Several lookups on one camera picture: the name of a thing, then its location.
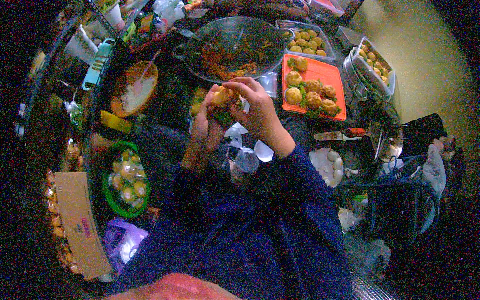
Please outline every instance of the yellow bowl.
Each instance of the yellow bowl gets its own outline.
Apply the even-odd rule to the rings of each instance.
[[[112,93],[111,108],[112,112],[120,118],[125,118],[131,115],[145,111],[152,99],[156,95],[156,84],[158,82],[158,69],[152,63],[145,73],[144,80],[151,77],[154,78],[152,90],[148,96],[143,100],[143,103],[133,109],[132,111],[123,110],[122,96],[126,93],[127,86],[134,86],[135,83],[142,77],[144,70],[148,67],[149,61],[141,61],[131,66],[125,73],[123,73],[115,83],[115,88]]]

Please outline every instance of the knife handle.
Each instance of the knife handle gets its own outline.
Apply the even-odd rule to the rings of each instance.
[[[367,132],[363,128],[348,128],[345,135],[347,137],[361,137],[365,136]]]

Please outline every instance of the wall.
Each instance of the wall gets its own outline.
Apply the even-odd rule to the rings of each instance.
[[[464,186],[479,180],[479,91],[458,43],[425,0],[365,0],[350,22],[396,70],[395,103],[403,123],[438,113],[466,152]]]

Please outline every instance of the orange tray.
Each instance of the orange tray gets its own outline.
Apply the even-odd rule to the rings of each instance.
[[[285,54],[283,57],[283,66],[282,66],[282,88],[283,88],[283,106],[282,108],[286,111],[295,111],[301,114],[307,113],[307,110],[301,108],[298,105],[291,105],[285,100],[285,91],[288,89],[287,81],[285,80],[287,74],[292,71],[292,68],[288,66],[288,60],[291,58],[297,58],[297,55]],[[331,119],[336,121],[345,121],[347,119],[347,107],[345,105],[345,95],[343,94],[343,84],[342,78],[340,77],[340,71],[337,67],[331,66],[321,61],[311,60],[307,58],[308,61],[308,70],[300,72],[300,75],[303,78],[303,81],[310,79],[318,80],[323,84],[329,84],[333,86],[336,90],[336,104],[342,109],[342,111],[335,117],[321,115],[325,119]]]

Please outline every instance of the purple plastic bag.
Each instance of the purple plastic bag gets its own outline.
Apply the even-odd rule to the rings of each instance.
[[[107,223],[103,242],[110,262],[118,274],[122,273],[127,262],[137,252],[140,242],[147,236],[148,232],[121,218]]]

